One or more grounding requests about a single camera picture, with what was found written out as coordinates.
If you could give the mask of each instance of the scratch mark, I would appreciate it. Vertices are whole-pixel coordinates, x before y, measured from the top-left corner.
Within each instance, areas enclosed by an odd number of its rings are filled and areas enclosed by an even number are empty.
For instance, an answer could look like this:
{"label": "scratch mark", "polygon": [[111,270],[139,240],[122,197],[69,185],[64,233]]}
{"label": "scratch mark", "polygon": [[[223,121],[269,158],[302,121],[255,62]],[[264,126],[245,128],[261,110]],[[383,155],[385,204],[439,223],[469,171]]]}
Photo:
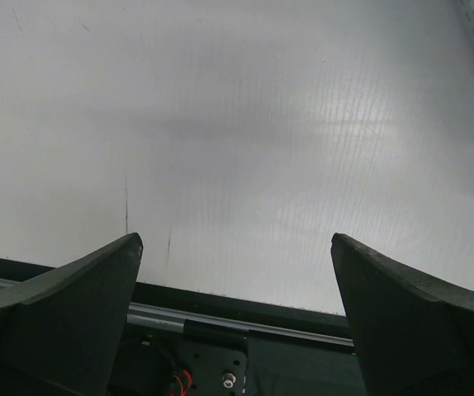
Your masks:
{"label": "scratch mark", "polygon": [[124,175],[124,233],[129,233],[129,179]]}
{"label": "scratch mark", "polygon": [[165,265],[169,264],[170,255],[171,255],[171,230],[169,229],[169,239],[167,240],[167,256],[165,257]]}
{"label": "scratch mark", "polygon": [[19,26],[19,31],[21,31],[21,34],[23,34],[24,31],[22,30],[22,26],[21,26],[21,23],[19,22],[19,18],[16,17],[15,8],[13,8],[13,6],[12,6],[12,12],[13,12],[13,16],[15,17],[15,21],[17,25]]}

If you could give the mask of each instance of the red wire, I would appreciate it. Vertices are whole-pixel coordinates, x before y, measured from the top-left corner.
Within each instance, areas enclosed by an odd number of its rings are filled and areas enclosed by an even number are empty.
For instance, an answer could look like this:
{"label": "red wire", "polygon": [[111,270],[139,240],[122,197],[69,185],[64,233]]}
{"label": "red wire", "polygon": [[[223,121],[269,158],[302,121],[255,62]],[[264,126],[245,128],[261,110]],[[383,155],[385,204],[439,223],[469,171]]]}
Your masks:
{"label": "red wire", "polygon": [[187,380],[189,381],[189,383],[187,384],[187,390],[189,390],[189,388],[193,384],[193,376],[187,370],[184,370],[184,374],[187,377]]}
{"label": "red wire", "polygon": [[180,396],[185,396],[187,393],[184,390],[184,382],[181,380],[181,378],[177,375],[174,374],[174,378],[178,381],[178,384],[180,384]]}

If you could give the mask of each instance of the screw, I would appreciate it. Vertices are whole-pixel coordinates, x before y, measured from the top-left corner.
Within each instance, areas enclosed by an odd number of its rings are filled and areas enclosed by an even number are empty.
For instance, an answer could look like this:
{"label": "screw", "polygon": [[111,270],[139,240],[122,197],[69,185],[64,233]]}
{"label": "screw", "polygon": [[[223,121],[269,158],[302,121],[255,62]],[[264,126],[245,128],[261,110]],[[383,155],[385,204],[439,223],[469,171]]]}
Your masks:
{"label": "screw", "polygon": [[237,382],[237,377],[233,373],[226,373],[222,377],[222,385],[226,389],[231,389],[235,382]]}

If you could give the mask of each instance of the white wall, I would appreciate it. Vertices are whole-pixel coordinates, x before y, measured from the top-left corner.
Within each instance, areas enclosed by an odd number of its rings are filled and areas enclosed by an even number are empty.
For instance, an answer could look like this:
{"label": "white wall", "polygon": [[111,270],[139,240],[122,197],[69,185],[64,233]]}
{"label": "white wall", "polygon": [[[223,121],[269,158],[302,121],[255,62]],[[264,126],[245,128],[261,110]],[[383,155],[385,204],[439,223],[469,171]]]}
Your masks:
{"label": "white wall", "polygon": [[[0,1],[0,257],[343,313],[334,232],[474,290],[449,0]],[[171,244],[167,254],[169,235]]]}

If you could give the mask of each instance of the black metal plate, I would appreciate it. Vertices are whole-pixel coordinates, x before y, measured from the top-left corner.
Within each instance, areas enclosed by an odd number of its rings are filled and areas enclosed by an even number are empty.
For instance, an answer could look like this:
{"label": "black metal plate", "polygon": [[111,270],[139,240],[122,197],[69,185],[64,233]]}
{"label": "black metal plate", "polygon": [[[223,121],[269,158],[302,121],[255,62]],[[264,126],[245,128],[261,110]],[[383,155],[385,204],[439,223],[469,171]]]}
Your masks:
{"label": "black metal plate", "polygon": [[[202,342],[178,341],[172,345],[178,361],[190,369],[193,387],[188,396],[242,395],[246,375],[246,355],[236,349]],[[233,373],[237,382],[231,389],[223,387],[222,377]]]}

